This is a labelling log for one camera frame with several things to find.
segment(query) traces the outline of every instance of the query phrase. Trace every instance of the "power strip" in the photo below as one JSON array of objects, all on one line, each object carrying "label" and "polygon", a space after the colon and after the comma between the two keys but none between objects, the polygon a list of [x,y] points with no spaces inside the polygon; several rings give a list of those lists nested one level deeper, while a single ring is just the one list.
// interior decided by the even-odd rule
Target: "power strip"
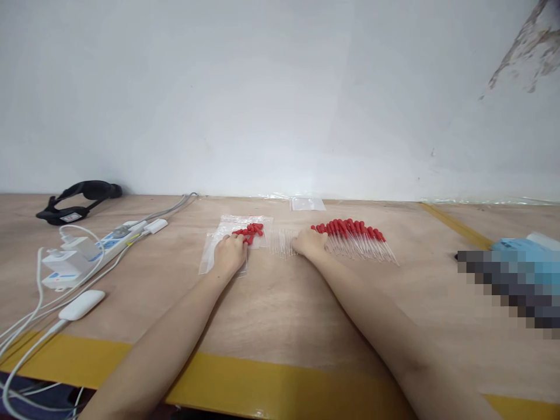
[{"label": "power strip", "polygon": [[[132,226],[136,222],[126,222],[123,223],[124,226]],[[101,239],[101,243],[97,243],[99,249],[101,246],[105,249],[105,256],[103,257],[103,261],[101,264],[97,266],[95,271],[92,273],[92,276],[95,275],[99,270],[107,265],[109,261],[115,258],[117,255],[121,253],[123,249],[128,246],[128,242],[132,240],[133,237],[142,233],[144,227],[148,224],[148,222],[141,222],[135,226],[133,226],[130,230],[130,233],[122,238],[115,238],[113,237],[113,233],[109,233],[106,237]],[[97,259],[101,257],[101,252],[95,256],[95,258],[89,260],[91,263],[91,267],[93,267],[97,263]],[[45,287],[49,289],[54,289],[57,292],[62,292],[66,289],[72,288],[80,284],[80,282],[84,279],[84,277],[88,274],[89,271],[80,273],[80,274],[68,274],[68,275],[60,275],[57,272],[52,273],[50,276],[45,277],[42,280],[42,283]]]}]

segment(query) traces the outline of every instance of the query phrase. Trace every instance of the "white power bank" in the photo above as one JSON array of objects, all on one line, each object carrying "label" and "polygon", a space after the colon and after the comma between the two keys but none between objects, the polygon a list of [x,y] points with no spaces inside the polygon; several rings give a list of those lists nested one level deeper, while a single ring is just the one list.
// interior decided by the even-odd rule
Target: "white power bank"
[{"label": "white power bank", "polygon": [[77,321],[90,312],[105,297],[102,290],[87,290],[62,309],[58,317],[66,321]]}]

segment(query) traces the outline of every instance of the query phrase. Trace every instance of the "black headband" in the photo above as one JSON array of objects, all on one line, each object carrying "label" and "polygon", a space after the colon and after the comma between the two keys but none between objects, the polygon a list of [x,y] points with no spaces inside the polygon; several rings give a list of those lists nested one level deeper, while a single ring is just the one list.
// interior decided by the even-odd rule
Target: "black headband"
[{"label": "black headband", "polygon": [[[122,196],[123,189],[117,184],[109,184],[105,181],[84,181],[67,188],[62,194],[56,198],[54,195],[48,199],[48,205],[45,210],[36,214],[39,219],[45,219],[47,223],[55,226],[67,225],[83,219],[89,211],[96,205],[108,198],[118,198]],[[55,206],[62,200],[73,197],[74,195],[83,194],[88,200],[95,200],[93,204],[87,207],[76,206],[65,209],[57,209]]]}]

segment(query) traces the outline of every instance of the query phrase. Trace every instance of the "hand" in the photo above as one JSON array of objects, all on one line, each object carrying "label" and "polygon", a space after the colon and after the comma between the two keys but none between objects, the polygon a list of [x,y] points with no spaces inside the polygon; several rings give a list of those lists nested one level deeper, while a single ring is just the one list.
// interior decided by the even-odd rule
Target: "hand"
[{"label": "hand", "polygon": [[247,243],[243,235],[226,235],[214,249],[214,267],[218,271],[233,276],[247,259]]},{"label": "hand", "polygon": [[325,251],[328,234],[319,233],[313,229],[303,229],[292,239],[292,246],[298,254],[309,258],[313,254]]}]

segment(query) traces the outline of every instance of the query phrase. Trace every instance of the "pile of pipettes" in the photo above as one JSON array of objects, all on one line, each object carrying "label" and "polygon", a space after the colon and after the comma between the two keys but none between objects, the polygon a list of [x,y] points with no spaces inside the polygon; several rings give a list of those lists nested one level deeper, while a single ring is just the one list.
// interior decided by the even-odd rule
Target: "pile of pipettes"
[{"label": "pile of pipettes", "polygon": [[363,260],[377,259],[399,265],[383,234],[359,220],[334,219],[326,225],[311,226],[319,233],[328,234],[327,250],[333,254]]},{"label": "pile of pipettes", "polygon": [[[383,233],[379,229],[366,227],[365,222],[334,219],[326,224],[312,225],[311,229],[328,234],[326,249],[331,254],[353,260],[375,259],[399,265]],[[272,230],[270,253],[280,255],[283,259],[296,255],[292,247],[292,239],[298,236],[298,233],[297,230],[292,229]]]}]

